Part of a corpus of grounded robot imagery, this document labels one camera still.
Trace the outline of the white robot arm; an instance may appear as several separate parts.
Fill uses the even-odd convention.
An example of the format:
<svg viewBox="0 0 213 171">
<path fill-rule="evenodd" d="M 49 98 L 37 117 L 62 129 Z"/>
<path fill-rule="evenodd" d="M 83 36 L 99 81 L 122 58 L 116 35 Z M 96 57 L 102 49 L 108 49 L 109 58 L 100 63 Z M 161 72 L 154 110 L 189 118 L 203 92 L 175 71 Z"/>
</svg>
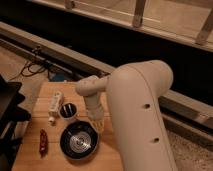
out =
<svg viewBox="0 0 213 171">
<path fill-rule="evenodd" d="M 160 60 L 122 65 L 108 76 L 77 82 L 96 130 L 103 128 L 100 93 L 106 93 L 124 171 L 178 171 L 158 102 L 172 82 L 171 68 Z"/>
</svg>

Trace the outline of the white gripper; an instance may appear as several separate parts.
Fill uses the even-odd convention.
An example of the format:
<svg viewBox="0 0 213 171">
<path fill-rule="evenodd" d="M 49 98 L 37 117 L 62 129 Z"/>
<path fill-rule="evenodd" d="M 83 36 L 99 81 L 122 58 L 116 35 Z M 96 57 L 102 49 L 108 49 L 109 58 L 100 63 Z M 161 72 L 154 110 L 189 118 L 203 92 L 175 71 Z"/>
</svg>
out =
<svg viewBox="0 0 213 171">
<path fill-rule="evenodd" d="M 104 109 L 102 106 L 98 106 L 96 108 L 91 108 L 87 110 L 87 116 L 91 121 L 94 129 L 98 129 L 99 133 L 103 133 L 104 131 Z"/>
</svg>

